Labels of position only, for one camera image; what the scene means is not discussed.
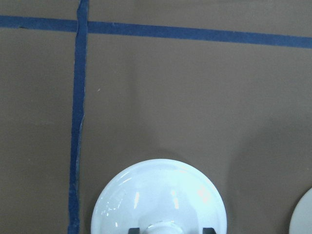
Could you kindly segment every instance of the white round object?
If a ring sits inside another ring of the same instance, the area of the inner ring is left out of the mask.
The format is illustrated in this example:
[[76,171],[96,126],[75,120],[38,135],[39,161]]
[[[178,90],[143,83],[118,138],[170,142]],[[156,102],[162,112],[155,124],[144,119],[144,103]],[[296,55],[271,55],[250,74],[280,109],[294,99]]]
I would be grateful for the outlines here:
[[312,189],[298,202],[290,223],[289,234],[312,233]]
[[93,211],[91,234],[128,234],[130,228],[142,234],[201,234],[203,228],[226,234],[227,219],[219,192],[202,172],[180,161],[152,159],[115,176]]

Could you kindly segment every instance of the blue tape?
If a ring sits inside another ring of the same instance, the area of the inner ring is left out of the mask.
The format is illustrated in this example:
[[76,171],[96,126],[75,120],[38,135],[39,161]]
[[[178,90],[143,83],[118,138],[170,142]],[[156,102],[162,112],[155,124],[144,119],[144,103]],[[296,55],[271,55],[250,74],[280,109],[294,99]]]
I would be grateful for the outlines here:
[[67,19],[0,16],[0,27],[76,32],[77,21]]
[[259,45],[274,45],[299,48],[312,48],[312,38],[286,35],[235,32],[211,29],[152,26],[126,23],[107,23],[90,21],[88,32],[153,38],[172,38],[235,42]]
[[68,234],[79,233],[79,156],[81,130],[84,118],[84,96],[86,76],[86,53],[88,35],[88,0],[80,0],[77,10],[77,36],[75,44],[74,93],[72,116],[72,140],[69,178],[69,225]]

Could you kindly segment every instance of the white plate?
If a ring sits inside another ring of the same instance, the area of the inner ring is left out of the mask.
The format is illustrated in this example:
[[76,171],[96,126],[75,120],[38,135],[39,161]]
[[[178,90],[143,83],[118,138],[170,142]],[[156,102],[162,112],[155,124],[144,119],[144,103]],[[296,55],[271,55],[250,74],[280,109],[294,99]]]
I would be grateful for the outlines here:
[[128,234],[130,228],[159,233],[155,227],[166,226],[168,231],[170,225],[173,233],[181,229],[184,234],[201,234],[203,228],[214,228],[226,234],[224,204],[196,168],[152,159],[123,170],[108,183],[95,205],[91,234]]
[[291,219],[289,234],[312,233],[312,189],[298,202]]

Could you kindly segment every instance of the blue line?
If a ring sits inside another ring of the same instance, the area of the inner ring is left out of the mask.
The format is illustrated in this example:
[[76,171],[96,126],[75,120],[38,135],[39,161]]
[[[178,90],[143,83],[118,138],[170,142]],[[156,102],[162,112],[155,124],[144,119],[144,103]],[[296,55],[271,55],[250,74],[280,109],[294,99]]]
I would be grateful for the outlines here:
[[75,67],[74,67],[74,93],[73,93],[73,115],[72,115],[72,140],[70,155],[70,178],[68,211],[69,225],[68,234],[79,233],[79,156],[81,130],[84,118],[84,96],[86,76],[86,53],[88,35],[88,0],[80,0],[77,10],[77,36],[75,45]]
[[259,45],[312,48],[312,38],[211,29],[152,26],[127,23],[88,22],[88,32],[153,38],[221,41]]
[[77,21],[67,19],[0,16],[0,27],[76,32]]

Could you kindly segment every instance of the white bowl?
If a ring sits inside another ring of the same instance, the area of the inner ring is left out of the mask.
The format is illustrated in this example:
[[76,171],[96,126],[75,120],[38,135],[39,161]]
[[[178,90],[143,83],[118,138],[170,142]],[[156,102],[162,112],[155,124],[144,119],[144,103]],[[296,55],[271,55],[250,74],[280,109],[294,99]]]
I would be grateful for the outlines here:
[[226,234],[227,219],[221,196],[196,168],[175,160],[152,159],[115,176],[95,205],[91,234],[201,234],[214,228]]

